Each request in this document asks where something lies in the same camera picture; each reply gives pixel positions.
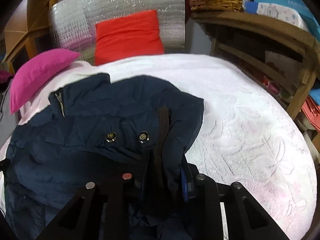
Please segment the red cushion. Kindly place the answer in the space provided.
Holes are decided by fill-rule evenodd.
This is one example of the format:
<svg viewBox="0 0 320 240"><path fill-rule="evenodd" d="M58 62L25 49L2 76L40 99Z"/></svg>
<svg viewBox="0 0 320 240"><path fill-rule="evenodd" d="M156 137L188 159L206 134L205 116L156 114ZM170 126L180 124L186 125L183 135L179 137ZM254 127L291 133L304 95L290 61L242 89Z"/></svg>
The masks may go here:
<svg viewBox="0 0 320 240"><path fill-rule="evenodd" d="M157 11L147 10L95 25L95 65L145 55L164 54Z"/></svg>

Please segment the silver foil insulation board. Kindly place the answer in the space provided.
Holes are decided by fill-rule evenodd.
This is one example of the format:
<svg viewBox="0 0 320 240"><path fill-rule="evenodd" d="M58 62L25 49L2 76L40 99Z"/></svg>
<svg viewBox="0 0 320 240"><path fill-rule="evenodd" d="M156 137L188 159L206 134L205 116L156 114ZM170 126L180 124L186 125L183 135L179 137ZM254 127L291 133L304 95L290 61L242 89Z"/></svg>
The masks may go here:
<svg viewBox="0 0 320 240"><path fill-rule="evenodd" d="M81 60L93 64L95 25L145 10L157 11L165 52L184 51L185 0L62 0L50 10L55 44L79 52Z"/></svg>

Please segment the grey garment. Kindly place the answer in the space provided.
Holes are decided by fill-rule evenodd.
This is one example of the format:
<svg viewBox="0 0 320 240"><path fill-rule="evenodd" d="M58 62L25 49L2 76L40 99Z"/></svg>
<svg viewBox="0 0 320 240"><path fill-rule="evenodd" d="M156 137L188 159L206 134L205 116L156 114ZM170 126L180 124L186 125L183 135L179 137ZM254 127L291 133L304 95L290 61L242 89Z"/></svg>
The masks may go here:
<svg viewBox="0 0 320 240"><path fill-rule="evenodd" d="M0 140L1 147L7 139L12 135L14 129L18 125L20 116L17 113L10 114L10 89L12 81L9 81L8 87L1 94L1 123L0 123Z"/></svg>

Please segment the brown wooden pillar cabinet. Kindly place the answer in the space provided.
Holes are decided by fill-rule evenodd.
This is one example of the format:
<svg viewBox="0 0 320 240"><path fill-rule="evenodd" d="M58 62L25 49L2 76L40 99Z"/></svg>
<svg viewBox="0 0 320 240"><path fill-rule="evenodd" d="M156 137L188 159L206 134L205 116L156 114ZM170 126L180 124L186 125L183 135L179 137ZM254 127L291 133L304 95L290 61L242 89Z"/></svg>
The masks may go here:
<svg viewBox="0 0 320 240"><path fill-rule="evenodd" d="M27 61L51 45L49 0L22 0L4 28L3 62L15 74Z"/></svg>

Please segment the white fleece blanket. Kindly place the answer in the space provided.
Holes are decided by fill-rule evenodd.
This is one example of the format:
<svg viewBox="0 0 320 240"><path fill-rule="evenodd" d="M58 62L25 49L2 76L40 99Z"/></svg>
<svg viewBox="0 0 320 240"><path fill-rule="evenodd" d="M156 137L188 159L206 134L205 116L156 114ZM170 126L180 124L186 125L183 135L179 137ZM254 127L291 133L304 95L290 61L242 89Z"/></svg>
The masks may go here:
<svg viewBox="0 0 320 240"><path fill-rule="evenodd" d="M27 103L22 123L48 106L54 89L98 73L112 82L154 76L203 98L203 124L187 159L219 183L241 182L289 239L305 236L317 202L310 151L280 104L235 65L193 54L132 57L97 67L75 61Z"/></svg>

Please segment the white patterned tissue pack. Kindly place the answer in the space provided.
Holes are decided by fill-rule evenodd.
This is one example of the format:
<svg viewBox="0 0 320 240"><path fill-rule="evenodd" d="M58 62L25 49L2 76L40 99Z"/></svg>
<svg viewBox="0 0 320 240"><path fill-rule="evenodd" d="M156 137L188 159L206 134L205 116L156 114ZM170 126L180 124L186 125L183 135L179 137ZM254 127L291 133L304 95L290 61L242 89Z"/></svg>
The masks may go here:
<svg viewBox="0 0 320 240"><path fill-rule="evenodd" d="M242 7L244 12L275 18L303 29L304 31L309 31L307 24L300 14L290 7L274 3L252 2L249 0L243 0Z"/></svg>

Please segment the light blue box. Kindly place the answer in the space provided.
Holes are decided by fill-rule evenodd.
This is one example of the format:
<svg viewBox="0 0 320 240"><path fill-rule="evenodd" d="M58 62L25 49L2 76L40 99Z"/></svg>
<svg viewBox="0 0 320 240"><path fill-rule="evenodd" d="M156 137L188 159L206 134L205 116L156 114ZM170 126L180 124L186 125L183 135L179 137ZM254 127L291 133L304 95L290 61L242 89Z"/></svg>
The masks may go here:
<svg viewBox="0 0 320 240"><path fill-rule="evenodd" d="M312 33L312 35L319 40L319 23L302 0L254 0L254 1L261 2L261 3L274 3L274 4L283 5L283 6L295 9L300 14L304 22L307 24L310 33Z"/></svg>

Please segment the navy blue padded jacket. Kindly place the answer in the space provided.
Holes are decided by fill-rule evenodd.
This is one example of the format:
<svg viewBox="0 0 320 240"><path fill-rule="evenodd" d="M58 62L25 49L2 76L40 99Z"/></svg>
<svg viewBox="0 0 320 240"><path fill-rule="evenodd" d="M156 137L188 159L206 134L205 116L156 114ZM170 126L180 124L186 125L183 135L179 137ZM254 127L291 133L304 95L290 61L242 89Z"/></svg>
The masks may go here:
<svg viewBox="0 0 320 240"><path fill-rule="evenodd" d="M130 173L136 190L129 239L189 239L182 224L181 162L203 121L204 101L168 81L105 73L62 87L10 139L6 219L35 239L85 184Z"/></svg>

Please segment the wooden side table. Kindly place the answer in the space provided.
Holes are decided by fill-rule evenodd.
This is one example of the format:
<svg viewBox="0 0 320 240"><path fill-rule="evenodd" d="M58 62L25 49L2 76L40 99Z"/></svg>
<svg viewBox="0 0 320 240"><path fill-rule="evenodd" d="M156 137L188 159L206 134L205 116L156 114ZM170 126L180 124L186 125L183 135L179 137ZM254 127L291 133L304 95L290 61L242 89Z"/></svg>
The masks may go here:
<svg viewBox="0 0 320 240"><path fill-rule="evenodd" d="M274 18L244 12L194 12L191 18L212 37L210 54L236 63L253 80L249 66L283 87L292 99L280 104L295 119L319 74L319 42L307 31ZM267 51L287 56L302 64L286 77L274 64L266 64Z"/></svg>

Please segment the pink cushion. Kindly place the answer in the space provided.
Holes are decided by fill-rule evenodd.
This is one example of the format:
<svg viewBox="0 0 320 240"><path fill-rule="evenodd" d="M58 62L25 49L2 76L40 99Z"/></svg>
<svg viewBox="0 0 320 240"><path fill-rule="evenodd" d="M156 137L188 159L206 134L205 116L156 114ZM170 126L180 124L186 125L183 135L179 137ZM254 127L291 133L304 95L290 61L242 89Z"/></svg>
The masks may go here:
<svg viewBox="0 0 320 240"><path fill-rule="evenodd" d="M53 76L80 57L68 49L52 49L36 55L15 74L10 88L10 113L16 113Z"/></svg>

